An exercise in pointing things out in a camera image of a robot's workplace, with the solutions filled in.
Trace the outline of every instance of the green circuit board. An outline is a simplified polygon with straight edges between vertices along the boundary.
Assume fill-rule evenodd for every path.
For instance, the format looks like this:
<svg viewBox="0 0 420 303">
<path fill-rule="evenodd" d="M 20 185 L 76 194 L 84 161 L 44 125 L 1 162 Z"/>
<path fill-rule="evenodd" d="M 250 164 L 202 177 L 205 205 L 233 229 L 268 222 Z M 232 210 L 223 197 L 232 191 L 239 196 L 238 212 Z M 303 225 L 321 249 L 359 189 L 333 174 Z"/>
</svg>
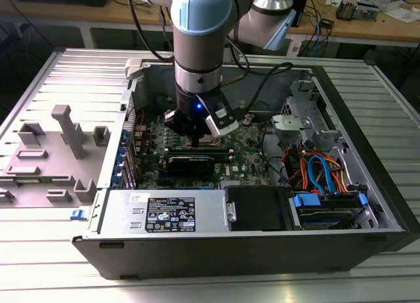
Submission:
<svg viewBox="0 0 420 303">
<path fill-rule="evenodd" d="M 257 144 L 258 124 L 239 129 L 221 139 L 205 136 L 199 153 L 185 136 L 179 136 L 158 117 L 146 122 L 138 149 L 138 189 L 218 189 L 228 184 L 269 185 L 270 176 L 263 164 Z M 170 157 L 206 156 L 216 160 L 211 176 L 174 177 L 162 162 Z"/>
</svg>

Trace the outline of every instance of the blue clip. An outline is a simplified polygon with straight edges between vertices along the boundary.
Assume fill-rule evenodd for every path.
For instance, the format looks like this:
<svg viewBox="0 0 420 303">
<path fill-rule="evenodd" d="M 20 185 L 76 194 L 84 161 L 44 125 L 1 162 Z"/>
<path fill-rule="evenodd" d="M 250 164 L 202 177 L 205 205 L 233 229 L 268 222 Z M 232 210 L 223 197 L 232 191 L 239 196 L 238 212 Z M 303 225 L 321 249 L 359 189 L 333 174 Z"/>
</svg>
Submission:
<svg viewBox="0 0 420 303">
<path fill-rule="evenodd" d="M 130 137 L 130 132 L 126 129 L 123 129 L 123 131 L 121 132 L 121 135 L 128 138 Z"/>
<path fill-rule="evenodd" d="M 369 201 L 366 198 L 366 195 L 364 193 L 359 193 L 359 199 L 360 199 L 360 202 L 362 203 L 363 207 L 366 207 L 367 205 L 369 205 Z"/>
<path fill-rule="evenodd" d="M 322 195 L 326 194 L 326 191 L 323 189 L 323 187 L 321 185 L 319 185 L 319 183 L 314 178 L 314 170 L 313 170 L 312 166 L 313 166 L 315 160 L 317 160 L 317 159 L 321 161 L 322 166 L 324 167 L 325 179 L 327 180 L 327 185 L 328 185 L 329 191 L 331 193 L 337 193 L 337 189 L 335 188 L 335 184 L 334 184 L 333 180 L 331 179 L 331 173 L 329 171 L 328 163 L 323 157 L 315 155 L 315 156 L 310 158 L 310 160 L 308 162 L 308 174 L 309 174 L 310 181 L 320 190 Z"/>
<path fill-rule="evenodd" d="M 87 219 L 85 216 L 85 213 L 86 212 L 83 209 L 73 210 L 72 215 L 70 216 L 70 220 L 71 221 L 76 221 L 76 220 L 84 221 Z"/>
<path fill-rule="evenodd" d="M 118 147 L 117 154 L 118 155 L 124 155 L 127 150 L 124 147 Z"/>
<path fill-rule="evenodd" d="M 115 161 L 117 162 L 117 164 L 121 164 L 122 162 L 124 162 L 124 158 L 117 156 L 117 158 L 115 159 Z"/>
<path fill-rule="evenodd" d="M 293 202 L 295 207 L 299 208 L 302 206 L 320 206 L 321 201 L 318 195 L 315 193 L 298 193 L 294 198 Z"/>
<path fill-rule="evenodd" d="M 113 177 L 111 177 L 111 182 L 113 182 L 117 185 L 120 185 L 121 184 L 121 177 L 114 175 Z"/>
<path fill-rule="evenodd" d="M 114 174 L 118 174 L 118 173 L 120 173 L 122 170 L 123 170 L 123 169 L 122 169 L 122 167 L 114 167 L 113 172 L 114 172 Z"/>
</svg>

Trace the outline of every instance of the red cable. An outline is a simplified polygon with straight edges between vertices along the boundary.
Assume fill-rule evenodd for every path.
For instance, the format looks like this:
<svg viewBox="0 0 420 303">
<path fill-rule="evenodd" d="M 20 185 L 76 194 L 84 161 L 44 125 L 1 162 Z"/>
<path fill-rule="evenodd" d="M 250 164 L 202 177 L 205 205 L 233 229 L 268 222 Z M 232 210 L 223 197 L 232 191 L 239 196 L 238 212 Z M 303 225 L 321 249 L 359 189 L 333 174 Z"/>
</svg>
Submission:
<svg viewBox="0 0 420 303">
<path fill-rule="evenodd" d="M 144 122 L 144 108 L 142 108 L 142 122 L 140 123 L 140 126 L 143 125 Z"/>
</svg>

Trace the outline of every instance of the robotic arm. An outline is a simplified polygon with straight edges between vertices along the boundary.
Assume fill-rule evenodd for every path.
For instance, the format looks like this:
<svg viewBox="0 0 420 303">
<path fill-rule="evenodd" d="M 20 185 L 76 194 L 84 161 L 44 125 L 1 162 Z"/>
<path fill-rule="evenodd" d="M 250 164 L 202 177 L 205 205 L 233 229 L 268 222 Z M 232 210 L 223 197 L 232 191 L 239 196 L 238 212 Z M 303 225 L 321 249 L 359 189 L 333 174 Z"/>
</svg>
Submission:
<svg viewBox="0 0 420 303">
<path fill-rule="evenodd" d="M 277 50 L 295 17 L 292 0 L 143 0 L 171 8 L 177 109 L 165 124 L 197 146 L 239 127 L 221 91 L 226 37 Z"/>
</svg>

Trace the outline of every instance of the power supply label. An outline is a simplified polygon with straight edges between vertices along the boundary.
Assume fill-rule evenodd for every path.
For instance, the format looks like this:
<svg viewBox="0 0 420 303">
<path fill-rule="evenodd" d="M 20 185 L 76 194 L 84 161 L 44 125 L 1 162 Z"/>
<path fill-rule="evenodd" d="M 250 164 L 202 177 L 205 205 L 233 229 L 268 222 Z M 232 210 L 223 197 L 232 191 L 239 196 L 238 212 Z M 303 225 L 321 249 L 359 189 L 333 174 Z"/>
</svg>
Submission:
<svg viewBox="0 0 420 303">
<path fill-rule="evenodd" d="M 148 233 L 196 230 L 194 198 L 149 198 L 146 216 Z"/>
</svg>

